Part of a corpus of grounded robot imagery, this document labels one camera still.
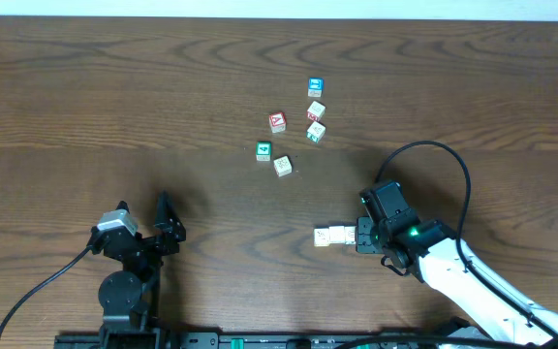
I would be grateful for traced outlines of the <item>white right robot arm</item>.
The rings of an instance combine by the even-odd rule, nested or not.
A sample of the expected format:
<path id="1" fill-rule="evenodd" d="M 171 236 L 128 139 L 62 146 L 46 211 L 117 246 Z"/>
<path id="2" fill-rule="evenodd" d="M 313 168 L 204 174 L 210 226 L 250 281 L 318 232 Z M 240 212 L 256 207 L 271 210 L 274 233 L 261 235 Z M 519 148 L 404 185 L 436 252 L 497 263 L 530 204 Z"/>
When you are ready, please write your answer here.
<path id="1" fill-rule="evenodd" d="M 367 215 L 356 224 L 356 251 L 444 294 L 495 341 L 558 348 L 558 313 L 525 296 L 486 265 L 439 219 L 422 221 L 395 181 L 359 193 Z"/>

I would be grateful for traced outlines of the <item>plain engraved wooden block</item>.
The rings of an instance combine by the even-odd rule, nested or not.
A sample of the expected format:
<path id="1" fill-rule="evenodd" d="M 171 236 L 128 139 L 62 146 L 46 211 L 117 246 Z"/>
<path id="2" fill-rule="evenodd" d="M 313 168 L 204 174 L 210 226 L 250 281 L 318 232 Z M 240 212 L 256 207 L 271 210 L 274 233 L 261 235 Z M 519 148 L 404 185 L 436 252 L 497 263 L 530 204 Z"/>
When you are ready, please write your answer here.
<path id="1" fill-rule="evenodd" d="M 330 246 L 329 228 L 316 228 L 313 231 L 313 236 L 315 247 Z"/>

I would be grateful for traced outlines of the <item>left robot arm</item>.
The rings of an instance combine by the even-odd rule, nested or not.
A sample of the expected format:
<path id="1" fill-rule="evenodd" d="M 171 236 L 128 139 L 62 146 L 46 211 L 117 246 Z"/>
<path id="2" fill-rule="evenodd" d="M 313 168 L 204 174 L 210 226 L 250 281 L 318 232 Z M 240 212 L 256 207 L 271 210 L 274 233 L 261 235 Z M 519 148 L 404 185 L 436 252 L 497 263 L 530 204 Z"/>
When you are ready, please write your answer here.
<path id="1" fill-rule="evenodd" d="M 91 229 L 91 252 L 122 264 L 122 270 L 106 277 L 99 288 L 104 327 L 110 332 L 143 332 L 157 313 L 163 258 L 178 253 L 186 240 L 167 192 L 158 198 L 154 227 L 158 234 L 145 238 L 122 201 Z"/>

